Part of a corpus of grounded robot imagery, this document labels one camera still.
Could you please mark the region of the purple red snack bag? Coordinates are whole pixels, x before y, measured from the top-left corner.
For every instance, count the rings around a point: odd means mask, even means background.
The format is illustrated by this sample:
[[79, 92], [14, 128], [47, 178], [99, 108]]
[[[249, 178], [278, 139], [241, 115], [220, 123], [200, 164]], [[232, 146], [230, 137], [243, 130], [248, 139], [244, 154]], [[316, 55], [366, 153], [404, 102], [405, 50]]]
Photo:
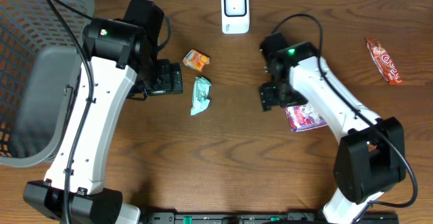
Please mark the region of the purple red snack bag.
[[325, 120], [310, 104], [286, 107], [285, 112], [292, 132], [327, 126]]

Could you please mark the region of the red orange snack bar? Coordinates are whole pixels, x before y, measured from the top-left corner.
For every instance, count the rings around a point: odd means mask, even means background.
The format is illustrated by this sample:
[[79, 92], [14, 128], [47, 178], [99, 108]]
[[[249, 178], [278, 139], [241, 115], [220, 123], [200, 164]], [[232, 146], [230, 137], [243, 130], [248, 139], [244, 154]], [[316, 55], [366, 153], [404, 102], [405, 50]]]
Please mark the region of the red orange snack bar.
[[366, 46], [380, 74], [390, 85], [402, 85], [403, 80], [394, 62], [382, 44], [375, 38], [366, 37]]

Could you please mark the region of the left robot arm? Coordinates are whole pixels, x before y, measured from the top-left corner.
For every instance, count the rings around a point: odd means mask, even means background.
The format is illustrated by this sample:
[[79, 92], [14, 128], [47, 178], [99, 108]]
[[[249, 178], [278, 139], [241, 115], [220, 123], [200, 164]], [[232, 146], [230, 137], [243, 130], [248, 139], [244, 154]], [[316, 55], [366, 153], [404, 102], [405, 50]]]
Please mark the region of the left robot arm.
[[148, 0], [131, 0], [121, 19], [92, 18], [74, 106], [60, 149], [42, 180], [29, 181], [24, 201], [61, 223], [140, 223], [141, 210], [105, 187], [108, 152], [127, 99], [180, 94], [181, 67], [158, 59], [158, 37], [170, 22]]

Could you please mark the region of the small orange snack box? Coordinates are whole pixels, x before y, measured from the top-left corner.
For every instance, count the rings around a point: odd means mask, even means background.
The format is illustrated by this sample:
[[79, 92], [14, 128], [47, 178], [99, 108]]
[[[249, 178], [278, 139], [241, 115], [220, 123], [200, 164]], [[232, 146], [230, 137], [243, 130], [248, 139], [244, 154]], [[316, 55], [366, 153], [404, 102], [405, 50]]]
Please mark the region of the small orange snack box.
[[210, 63], [210, 58], [195, 49], [191, 49], [183, 58], [183, 63], [187, 67], [201, 72], [205, 65]]

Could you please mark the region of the mint green snack packet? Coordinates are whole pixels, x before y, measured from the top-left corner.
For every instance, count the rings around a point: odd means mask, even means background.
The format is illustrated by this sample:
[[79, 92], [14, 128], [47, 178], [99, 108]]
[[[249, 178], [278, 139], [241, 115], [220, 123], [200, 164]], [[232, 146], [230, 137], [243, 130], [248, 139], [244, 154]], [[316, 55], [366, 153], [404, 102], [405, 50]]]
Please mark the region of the mint green snack packet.
[[207, 109], [210, 104], [208, 98], [211, 83], [204, 77], [196, 77], [193, 84], [192, 107], [190, 114], [192, 116], [199, 114]]

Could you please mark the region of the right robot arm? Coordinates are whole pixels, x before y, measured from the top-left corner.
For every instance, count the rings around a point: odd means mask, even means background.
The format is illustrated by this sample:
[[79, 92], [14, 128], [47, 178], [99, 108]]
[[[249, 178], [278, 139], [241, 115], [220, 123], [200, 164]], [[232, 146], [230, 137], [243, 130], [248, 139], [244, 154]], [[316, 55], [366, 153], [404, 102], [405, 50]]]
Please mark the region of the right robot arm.
[[314, 217], [325, 223], [397, 223], [396, 215], [366, 211], [405, 179], [404, 131], [394, 117], [365, 107], [335, 77], [308, 41], [290, 46], [281, 33], [260, 44], [271, 81], [260, 86], [263, 110], [310, 104], [338, 142], [331, 200]]

